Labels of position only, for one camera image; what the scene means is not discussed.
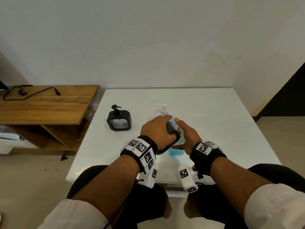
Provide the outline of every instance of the forearm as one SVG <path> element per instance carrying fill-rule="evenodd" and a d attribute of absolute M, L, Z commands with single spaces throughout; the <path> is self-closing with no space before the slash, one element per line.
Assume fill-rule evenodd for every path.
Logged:
<path fill-rule="evenodd" d="M 259 187 L 271 183 L 224 157 L 219 157 L 212 163 L 210 173 L 220 190 L 242 217 L 244 217 L 245 206 L 251 194 Z"/>
<path fill-rule="evenodd" d="M 131 191 L 139 170 L 139 165 L 132 157 L 122 155 L 72 199 L 90 203 L 109 221 Z"/>

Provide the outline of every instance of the hand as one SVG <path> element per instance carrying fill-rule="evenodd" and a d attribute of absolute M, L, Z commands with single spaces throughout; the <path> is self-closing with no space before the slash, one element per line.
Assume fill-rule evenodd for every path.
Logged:
<path fill-rule="evenodd" d="M 167 122 L 172 119 L 171 115 L 157 116 L 142 126 L 141 134 L 149 136 L 158 146 L 158 150 L 164 149 L 176 140 L 176 135 L 168 134 Z"/>
<path fill-rule="evenodd" d="M 193 129 L 192 127 L 188 126 L 184 121 L 181 121 L 180 119 L 175 118 L 175 122 L 183 130 L 185 142 L 182 145 L 173 145 L 172 148 L 184 150 L 186 152 L 186 154 L 188 154 L 190 156 L 192 154 L 192 150 L 193 150 L 194 146 L 198 142 L 202 141 L 202 139 L 200 138 L 200 136 L 198 135 L 196 130 Z"/>

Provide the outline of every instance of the white table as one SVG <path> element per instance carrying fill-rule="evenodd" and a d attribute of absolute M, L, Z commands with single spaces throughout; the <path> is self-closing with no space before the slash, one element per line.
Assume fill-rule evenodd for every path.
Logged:
<path fill-rule="evenodd" d="M 66 180 L 74 182 L 90 166 L 109 165 L 116 160 L 164 103 L 175 117 L 195 128 L 202 139 L 219 145 L 236 164 L 244 168 L 259 163 L 281 164 L 233 88 L 107 89 Z M 109 128 L 106 120 L 113 104 L 130 112 L 129 131 Z M 157 155 L 156 161 L 156 183 L 163 184 L 181 184 L 178 166 L 194 164 L 186 154 L 171 157 L 168 152 Z M 207 176 L 201 181 L 213 182 Z"/>

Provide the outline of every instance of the white wall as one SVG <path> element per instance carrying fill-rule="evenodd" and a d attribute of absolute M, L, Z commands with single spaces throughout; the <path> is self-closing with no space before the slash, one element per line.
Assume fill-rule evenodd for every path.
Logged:
<path fill-rule="evenodd" d="M 255 115 L 305 62 L 304 19 L 305 0 L 0 0 L 0 51 L 30 84 L 233 86 Z"/>

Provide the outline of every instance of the black pants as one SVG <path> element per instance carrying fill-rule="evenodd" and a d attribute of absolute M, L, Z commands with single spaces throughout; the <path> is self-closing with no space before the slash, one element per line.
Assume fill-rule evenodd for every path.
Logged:
<path fill-rule="evenodd" d="M 72 198 L 108 165 L 96 165 L 86 169 L 73 183 L 67 198 Z M 125 207 L 115 228 L 138 228 L 137 223 L 160 218 L 165 212 L 165 189 L 154 186 L 152 189 L 137 184 L 129 194 Z"/>
<path fill-rule="evenodd" d="M 305 179 L 285 166 L 258 164 L 248 170 L 275 184 L 282 183 L 305 193 Z M 225 229 L 248 228 L 217 185 L 200 185 L 193 195 L 196 196 L 197 207 L 204 218 L 224 223 Z"/>

